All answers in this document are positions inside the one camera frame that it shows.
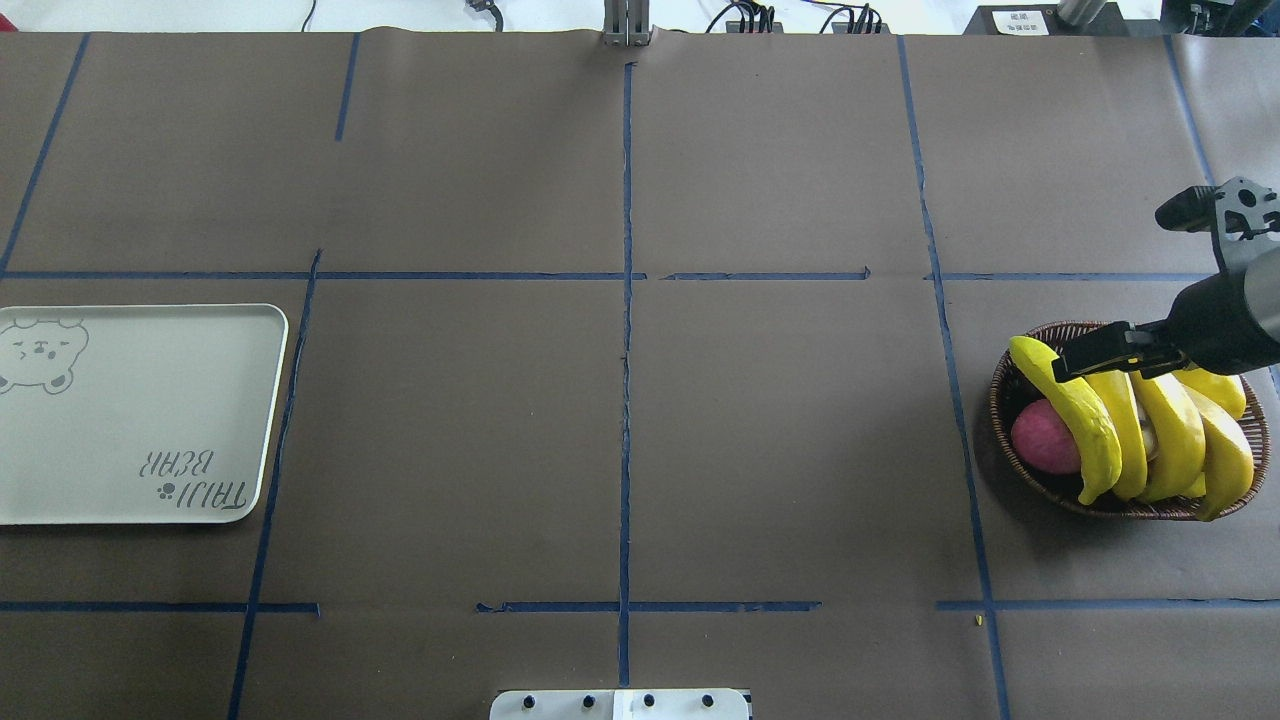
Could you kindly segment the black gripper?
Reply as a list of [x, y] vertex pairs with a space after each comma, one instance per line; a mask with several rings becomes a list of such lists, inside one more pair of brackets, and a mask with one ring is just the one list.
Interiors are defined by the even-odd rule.
[[1164, 322], [1144, 325], [1112, 322], [1102, 325], [1100, 333], [1082, 334], [1061, 346], [1051, 365], [1057, 383], [1111, 370], [1165, 375], [1190, 365], [1187, 354], [1169, 340]]

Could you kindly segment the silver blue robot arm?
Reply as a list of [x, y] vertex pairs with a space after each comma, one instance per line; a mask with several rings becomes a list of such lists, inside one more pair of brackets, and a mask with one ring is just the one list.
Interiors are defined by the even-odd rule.
[[1240, 375], [1277, 359], [1277, 254], [1268, 252], [1243, 272], [1185, 287], [1162, 320], [1111, 322], [1069, 340], [1051, 372], [1059, 383], [1102, 372], [1135, 372], [1143, 379], [1184, 369]]

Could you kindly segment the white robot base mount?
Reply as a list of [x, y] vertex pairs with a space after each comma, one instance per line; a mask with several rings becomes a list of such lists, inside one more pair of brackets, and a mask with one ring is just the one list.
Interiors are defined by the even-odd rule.
[[753, 719], [746, 691], [735, 688], [504, 691], [490, 719]]

